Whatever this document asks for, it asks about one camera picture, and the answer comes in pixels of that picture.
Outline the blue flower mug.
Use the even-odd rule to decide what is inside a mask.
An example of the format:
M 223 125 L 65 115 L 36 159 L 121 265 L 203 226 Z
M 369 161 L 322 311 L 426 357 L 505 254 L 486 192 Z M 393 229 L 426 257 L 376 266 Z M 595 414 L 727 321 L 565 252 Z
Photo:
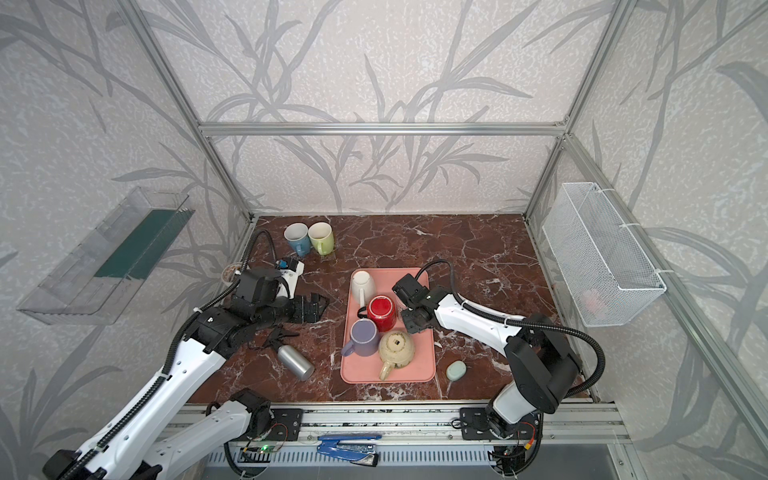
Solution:
M 309 227 L 304 223 L 292 223 L 284 230 L 284 238 L 299 258 L 306 257 L 312 250 Z

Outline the light green mug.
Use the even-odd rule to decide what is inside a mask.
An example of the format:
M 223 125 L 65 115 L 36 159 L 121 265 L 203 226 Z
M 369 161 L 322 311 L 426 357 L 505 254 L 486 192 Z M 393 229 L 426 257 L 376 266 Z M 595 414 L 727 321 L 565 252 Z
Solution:
M 335 249 L 335 237 L 332 226 L 327 222 L 316 222 L 308 228 L 308 236 L 315 251 L 320 256 L 328 256 Z

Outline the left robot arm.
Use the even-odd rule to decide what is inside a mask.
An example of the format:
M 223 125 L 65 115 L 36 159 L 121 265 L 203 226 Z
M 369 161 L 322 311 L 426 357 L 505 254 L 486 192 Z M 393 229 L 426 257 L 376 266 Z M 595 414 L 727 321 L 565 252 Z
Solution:
M 160 434 L 192 394 L 257 332 L 269 342 L 287 335 L 285 324 L 313 324 L 328 306 L 319 294 L 235 310 L 208 304 L 177 331 L 161 369 L 97 434 L 76 450 L 55 452 L 43 467 L 48 479 L 172 479 L 214 448 L 242 436 L 289 439 L 265 397 L 248 388 L 205 419 L 167 440 Z

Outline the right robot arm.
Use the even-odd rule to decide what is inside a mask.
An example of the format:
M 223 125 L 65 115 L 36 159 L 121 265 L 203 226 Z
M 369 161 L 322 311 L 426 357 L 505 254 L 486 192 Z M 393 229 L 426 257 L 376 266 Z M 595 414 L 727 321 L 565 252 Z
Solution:
M 512 382 L 487 404 L 488 430 L 499 439 L 513 435 L 527 417 L 553 414 L 561 402 L 582 393 L 601 379 L 606 356 L 589 334 L 555 324 L 549 317 L 528 317 L 493 310 L 461 296 L 455 271 L 449 269 L 448 289 L 419 282 L 431 266 L 450 265 L 444 259 L 428 262 L 416 274 L 406 274 L 393 286 L 404 305 L 406 330 L 420 333 L 441 327 L 460 332 L 504 355 Z

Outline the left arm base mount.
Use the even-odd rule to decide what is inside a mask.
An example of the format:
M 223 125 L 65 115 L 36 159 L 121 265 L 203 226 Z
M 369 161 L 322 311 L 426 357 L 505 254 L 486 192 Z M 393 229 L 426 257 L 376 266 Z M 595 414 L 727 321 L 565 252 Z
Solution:
M 304 410 L 300 408 L 278 408 L 270 411 L 271 423 L 265 441 L 294 442 L 298 440 Z

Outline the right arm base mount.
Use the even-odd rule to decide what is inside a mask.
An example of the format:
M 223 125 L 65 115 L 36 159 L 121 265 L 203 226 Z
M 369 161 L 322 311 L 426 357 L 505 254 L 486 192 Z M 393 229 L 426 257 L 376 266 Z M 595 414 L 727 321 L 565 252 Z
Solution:
M 534 411 L 518 423 L 508 424 L 495 414 L 488 416 L 485 407 L 464 407 L 450 424 L 460 430 L 463 440 L 511 440 L 526 443 L 538 435 L 541 414 Z

